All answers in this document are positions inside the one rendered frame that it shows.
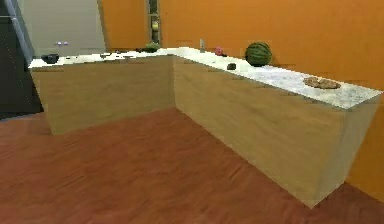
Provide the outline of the wooden counter with marble top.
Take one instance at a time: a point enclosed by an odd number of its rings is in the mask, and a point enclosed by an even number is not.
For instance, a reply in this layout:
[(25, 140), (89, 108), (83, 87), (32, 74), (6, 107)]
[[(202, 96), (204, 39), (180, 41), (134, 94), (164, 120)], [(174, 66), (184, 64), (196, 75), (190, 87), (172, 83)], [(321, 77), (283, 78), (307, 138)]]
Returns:
[(304, 73), (189, 47), (29, 69), (55, 134), (175, 107), (310, 208), (345, 181), (382, 95), (313, 88)]

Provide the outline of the green leafy vegetable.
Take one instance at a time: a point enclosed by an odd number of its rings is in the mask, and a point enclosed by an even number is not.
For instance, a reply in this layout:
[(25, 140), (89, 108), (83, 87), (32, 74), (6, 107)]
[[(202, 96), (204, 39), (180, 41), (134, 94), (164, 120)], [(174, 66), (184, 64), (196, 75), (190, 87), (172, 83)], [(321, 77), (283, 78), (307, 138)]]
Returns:
[(160, 45), (155, 42), (150, 42), (145, 45), (144, 51), (147, 53), (154, 53), (160, 49)]

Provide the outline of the green striped watermelon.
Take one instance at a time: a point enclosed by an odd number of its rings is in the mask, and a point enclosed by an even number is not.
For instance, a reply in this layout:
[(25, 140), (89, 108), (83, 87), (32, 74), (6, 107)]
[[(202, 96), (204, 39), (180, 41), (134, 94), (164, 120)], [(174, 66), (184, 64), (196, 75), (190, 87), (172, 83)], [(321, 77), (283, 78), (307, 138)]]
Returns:
[(265, 66), (270, 63), (271, 59), (271, 49), (264, 42), (255, 42), (246, 48), (245, 60), (254, 67)]

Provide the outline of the narrow window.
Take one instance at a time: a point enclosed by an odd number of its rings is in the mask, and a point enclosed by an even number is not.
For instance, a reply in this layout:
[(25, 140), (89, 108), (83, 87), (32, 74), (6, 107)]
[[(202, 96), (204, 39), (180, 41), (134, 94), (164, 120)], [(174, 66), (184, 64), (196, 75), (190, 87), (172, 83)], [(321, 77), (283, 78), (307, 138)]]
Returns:
[(147, 0), (149, 34), (151, 41), (157, 44), (161, 42), (158, 6), (158, 0)]

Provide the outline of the black bowl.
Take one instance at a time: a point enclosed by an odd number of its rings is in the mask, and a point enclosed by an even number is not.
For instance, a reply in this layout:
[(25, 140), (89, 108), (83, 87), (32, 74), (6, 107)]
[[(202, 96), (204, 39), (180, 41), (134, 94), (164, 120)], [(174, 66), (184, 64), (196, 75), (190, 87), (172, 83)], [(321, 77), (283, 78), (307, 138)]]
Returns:
[(58, 54), (48, 54), (48, 55), (42, 55), (41, 59), (47, 63), (47, 64), (55, 64), (59, 60)]

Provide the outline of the grey room door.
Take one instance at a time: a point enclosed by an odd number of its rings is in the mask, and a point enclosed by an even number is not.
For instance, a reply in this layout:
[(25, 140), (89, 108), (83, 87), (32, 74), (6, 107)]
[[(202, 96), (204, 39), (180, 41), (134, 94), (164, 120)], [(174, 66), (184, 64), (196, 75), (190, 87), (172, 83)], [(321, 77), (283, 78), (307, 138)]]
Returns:
[[(34, 55), (105, 51), (98, 0), (17, 0)], [(56, 46), (56, 42), (69, 42)]]

